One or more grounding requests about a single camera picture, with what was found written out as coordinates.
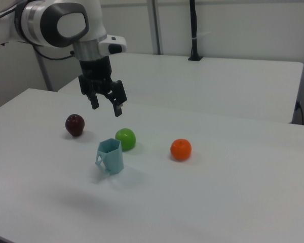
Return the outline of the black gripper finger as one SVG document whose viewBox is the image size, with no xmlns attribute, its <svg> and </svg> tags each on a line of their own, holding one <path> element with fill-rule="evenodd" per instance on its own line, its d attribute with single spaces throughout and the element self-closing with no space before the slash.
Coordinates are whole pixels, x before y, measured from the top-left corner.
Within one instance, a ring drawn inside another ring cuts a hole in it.
<svg viewBox="0 0 304 243">
<path fill-rule="evenodd" d="M 93 110 L 97 109 L 99 107 L 99 102 L 98 102 L 98 98 L 96 96 L 96 93 L 95 92 L 89 92 L 86 95 L 87 95 L 88 100 L 91 103 L 92 109 Z"/>
<path fill-rule="evenodd" d="M 127 96 L 121 80 L 107 83 L 105 97 L 112 103 L 115 117 L 122 115 L 122 105 L 127 101 Z"/>
</svg>

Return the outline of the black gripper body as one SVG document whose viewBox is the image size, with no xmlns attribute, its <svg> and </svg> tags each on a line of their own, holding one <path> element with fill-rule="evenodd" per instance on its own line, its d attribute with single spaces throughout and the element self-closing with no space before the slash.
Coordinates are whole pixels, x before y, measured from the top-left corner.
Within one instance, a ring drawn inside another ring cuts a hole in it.
<svg viewBox="0 0 304 243">
<path fill-rule="evenodd" d="M 112 95 L 112 69 L 108 56 L 94 61 L 80 61 L 80 66 L 82 74 L 79 83 L 83 95 Z"/>
</svg>

